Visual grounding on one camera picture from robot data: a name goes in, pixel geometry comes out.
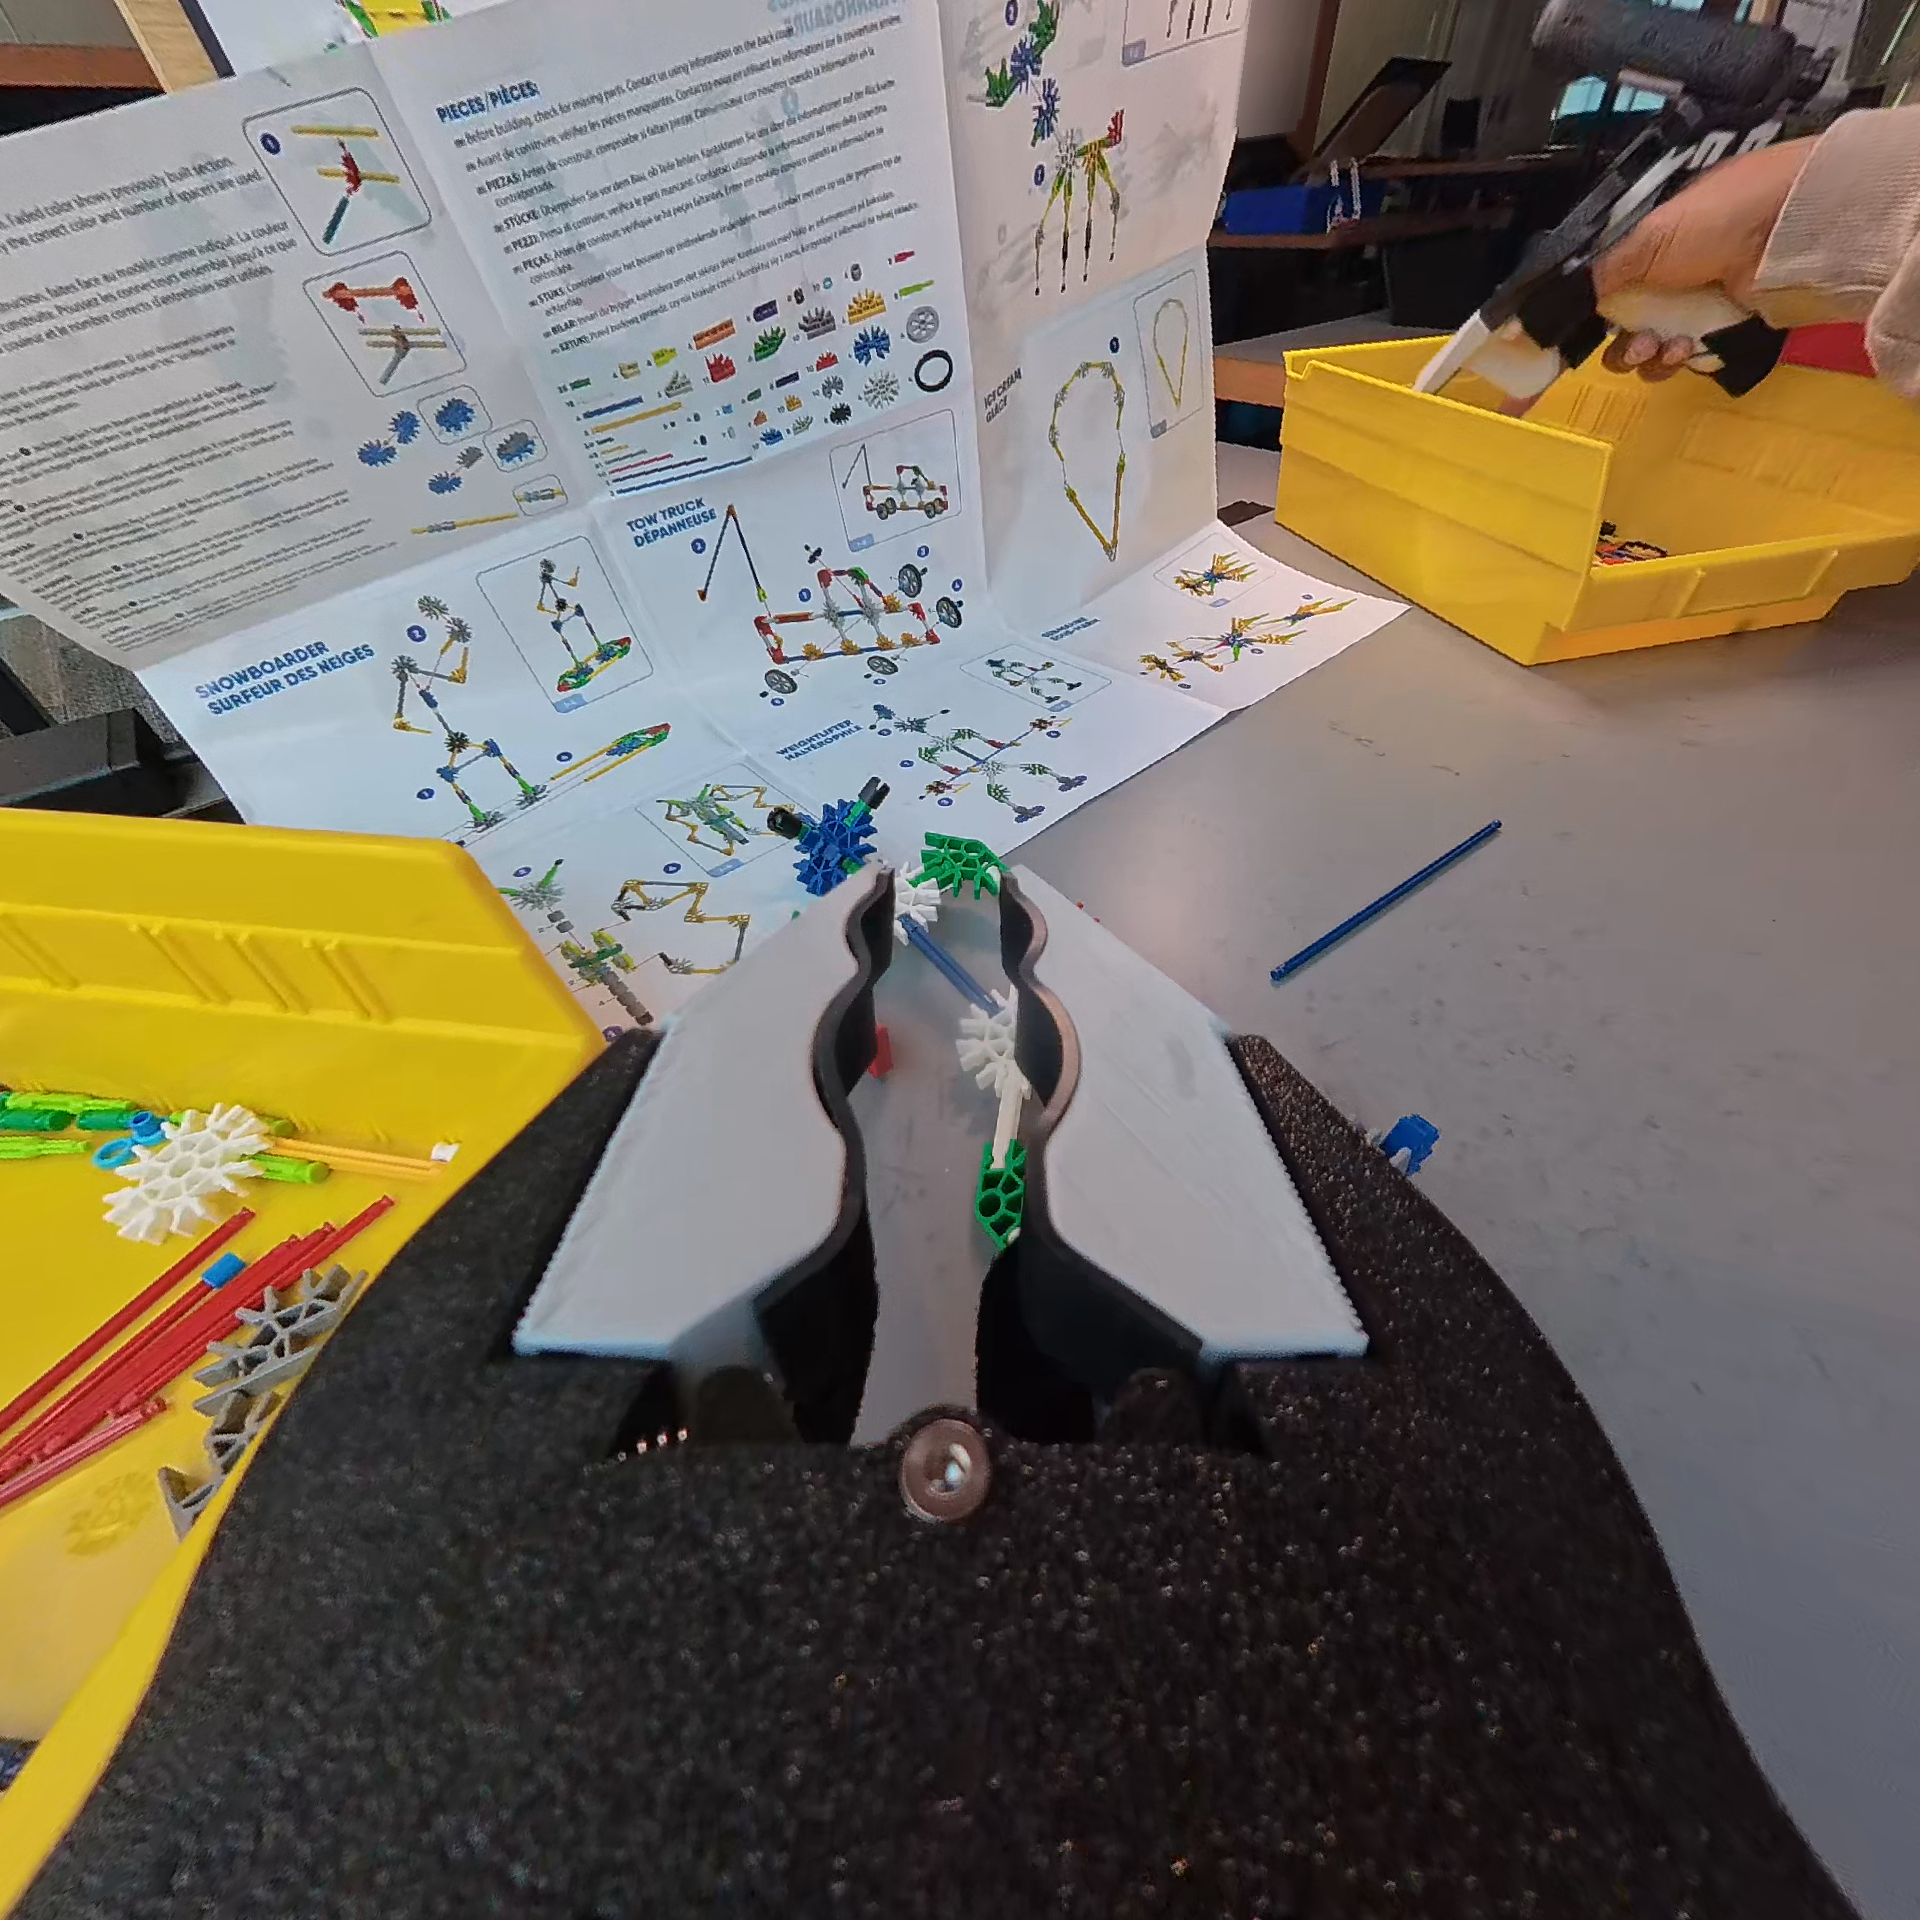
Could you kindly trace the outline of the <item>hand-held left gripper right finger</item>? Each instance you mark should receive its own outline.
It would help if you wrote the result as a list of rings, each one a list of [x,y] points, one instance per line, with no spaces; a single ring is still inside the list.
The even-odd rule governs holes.
[[[991,1421],[1101,1423],[1138,1375],[1209,1414],[1242,1364],[1362,1358],[1227,1025],[1030,869],[1000,882],[1000,957],[1008,992],[977,1014]]]

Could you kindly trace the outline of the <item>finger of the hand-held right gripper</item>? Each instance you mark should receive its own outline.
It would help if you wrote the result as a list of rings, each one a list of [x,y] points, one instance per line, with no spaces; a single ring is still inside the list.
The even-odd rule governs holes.
[[[1521,417],[1558,377],[1581,367],[1599,346],[1599,322],[1581,322],[1554,346],[1538,344],[1522,322],[1506,322],[1477,350],[1477,377],[1501,391],[1501,413]]]
[[[1477,350],[1506,322],[1522,322],[1522,326],[1527,326],[1521,318],[1521,308],[1506,297],[1494,298],[1472,313],[1422,367],[1417,374],[1417,393],[1439,396],[1457,377],[1467,373],[1477,374]]]

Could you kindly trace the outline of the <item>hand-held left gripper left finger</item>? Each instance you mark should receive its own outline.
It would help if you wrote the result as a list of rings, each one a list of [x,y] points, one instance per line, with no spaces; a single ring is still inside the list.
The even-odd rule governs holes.
[[[850,1094],[879,1054],[896,873],[811,900],[669,1024],[515,1328],[520,1358],[650,1360],[696,1426],[757,1375],[850,1437],[879,1321]]]

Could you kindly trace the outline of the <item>yellow bin with dark parts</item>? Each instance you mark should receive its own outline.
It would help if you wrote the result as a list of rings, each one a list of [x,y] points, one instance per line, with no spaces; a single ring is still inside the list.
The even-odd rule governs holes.
[[[1288,353],[1278,520],[1503,655],[1547,664],[1834,612],[1918,551],[1918,413],[1784,365],[1744,397],[1600,361],[1521,415],[1477,374],[1410,389],[1439,337]],[[1599,567],[1602,520],[1669,548]]]

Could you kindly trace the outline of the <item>thin blue rod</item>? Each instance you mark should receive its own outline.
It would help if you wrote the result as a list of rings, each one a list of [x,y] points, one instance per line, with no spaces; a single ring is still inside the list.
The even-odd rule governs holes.
[[[1406,874],[1405,879],[1399,879],[1398,885],[1385,889],[1382,896],[1361,904],[1347,918],[1337,920],[1334,928],[1317,934],[1313,941],[1307,941],[1307,945],[1304,945],[1297,952],[1291,952],[1289,957],[1286,957],[1280,964],[1275,964],[1270,972],[1270,981],[1274,985],[1280,985],[1280,982],[1288,982],[1288,981],[1297,977],[1299,973],[1307,972],[1323,956],[1328,956],[1334,948],[1343,945],[1344,941],[1350,941],[1361,929],[1379,922],[1398,904],[1417,896],[1422,889],[1427,889],[1430,885],[1433,885],[1443,874],[1458,869],[1464,861],[1474,857],[1482,847],[1494,846],[1498,840],[1498,837],[1503,833],[1503,830],[1505,830],[1503,821],[1491,821],[1488,825],[1474,830],[1472,833],[1467,833],[1466,838],[1454,842],[1448,852],[1433,857],[1421,871],[1416,871],[1413,874]]]

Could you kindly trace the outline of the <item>colourful construction toy figure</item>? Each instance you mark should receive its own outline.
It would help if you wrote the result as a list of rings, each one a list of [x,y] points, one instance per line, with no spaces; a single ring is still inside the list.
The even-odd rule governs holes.
[[[877,855],[877,813],[888,799],[882,780],[866,781],[854,799],[818,813],[774,806],[768,826],[789,840],[806,893],[829,896],[861,874]],[[950,896],[1000,897],[1005,860],[984,840],[951,832],[926,832],[920,861],[896,878],[896,938],[920,952],[968,1006],[958,1025],[955,1055],[963,1073],[997,1098],[993,1141],[981,1150],[975,1215],[997,1253],[1011,1249],[1024,1225],[1024,1164],[1021,1142],[1024,1104],[1033,1088],[1018,1065],[1018,992],[991,992],[941,943],[933,928]]]

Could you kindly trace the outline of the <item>person's right hand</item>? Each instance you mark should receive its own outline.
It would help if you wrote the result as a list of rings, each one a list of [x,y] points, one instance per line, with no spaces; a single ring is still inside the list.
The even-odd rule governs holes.
[[[1744,313],[1761,308],[1769,236],[1815,151],[1813,136],[1729,157],[1657,205],[1594,260],[1602,313],[1646,297],[1718,292]]]

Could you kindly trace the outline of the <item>wooden shelf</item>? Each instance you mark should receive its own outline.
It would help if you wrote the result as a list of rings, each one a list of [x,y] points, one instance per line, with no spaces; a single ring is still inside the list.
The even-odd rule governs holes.
[[[1371,220],[1335,223],[1327,231],[1232,232],[1215,228],[1209,250],[1357,250],[1384,249],[1446,232],[1501,232],[1513,222],[1511,205],[1385,210]]]

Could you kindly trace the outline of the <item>yellow rod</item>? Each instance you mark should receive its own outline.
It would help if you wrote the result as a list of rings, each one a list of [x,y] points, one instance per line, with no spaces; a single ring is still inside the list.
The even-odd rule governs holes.
[[[448,1156],[403,1156],[385,1153],[369,1148],[350,1148],[338,1142],[317,1142],[302,1137],[274,1137],[269,1145],[266,1158],[319,1164],[342,1173],[367,1173],[369,1176],[433,1182],[451,1173]]]

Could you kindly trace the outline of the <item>grey connector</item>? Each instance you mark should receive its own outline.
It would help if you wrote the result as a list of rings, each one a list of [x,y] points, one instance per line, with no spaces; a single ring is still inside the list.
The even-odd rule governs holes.
[[[256,1434],[279,1406],[278,1396],[226,1396],[208,1414],[203,1434],[206,1466],[193,1479],[174,1466],[160,1466],[157,1479],[160,1501],[176,1538],[183,1543],[208,1504],[223,1492],[230,1477],[240,1466]]]
[[[262,1308],[243,1312],[249,1333],[238,1349],[240,1358],[256,1369],[304,1361],[344,1324],[367,1287],[369,1271],[344,1263],[312,1269],[285,1293],[270,1287]]]
[[[194,1380],[208,1389],[194,1401],[194,1409],[217,1421],[231,1401],[272,1401],[310,1370],[319,1353],[321,1344],[310,1344],[299,1350],[249,1349],[238,1354],[213,1358],[194,1373]]]

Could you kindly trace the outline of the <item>loose white snowflake connector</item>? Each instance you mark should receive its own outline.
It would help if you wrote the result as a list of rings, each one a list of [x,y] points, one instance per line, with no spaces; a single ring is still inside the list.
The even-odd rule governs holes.
[[[272,1127],[231,1102],[162,1119],[159,1142],[138,1142],[118,1169],[122,1186],[107,1196],[104,1223],[131,1240],[183,1236],[213,1223],[215,1202],[240,1196],[274,1145]]]

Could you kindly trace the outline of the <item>yellow bin with red rods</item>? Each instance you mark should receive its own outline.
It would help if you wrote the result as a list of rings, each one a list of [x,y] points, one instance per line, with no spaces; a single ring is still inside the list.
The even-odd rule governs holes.
[[[433,1214],[593,1062],[603,1040],[465,850],[437,838],[6,812],[6,1090],[160,1116],[234,1102],[347,1153],[431,1161],[385,1182],[255,1183],[226,1253],[259,1258],[381,1198],[334,1261],[377,1282]],[[101,1781],[174,1636],[215,1528],[281,1421],[262,1423],[178,1533],[160,1472],[208,1485],[206,1386],[6,1501],[6,1902]]]

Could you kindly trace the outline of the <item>bundle of red rods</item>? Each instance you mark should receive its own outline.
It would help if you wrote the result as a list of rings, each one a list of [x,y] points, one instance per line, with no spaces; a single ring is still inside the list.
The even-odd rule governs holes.
[[[203,1272],[255,1214],[223,1223],[6,1406],[3,1505],[35,1496],[159,1418],[223,1338],[256,1326],[270,1305],[293,1305],[299,1282],[323,1279],[336,1255],[397,1204],[382,1192],[345,1223],[285,1238],[208,1284]]]

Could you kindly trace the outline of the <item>folded paper instruction sheet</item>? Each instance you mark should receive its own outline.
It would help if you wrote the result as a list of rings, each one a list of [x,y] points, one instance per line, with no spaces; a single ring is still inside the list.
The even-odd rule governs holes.
[[[1216,511],[1249,5],[418,5],[6,134],[6,598],[256,825],[467,847],[609,1034],[1402,608]]]

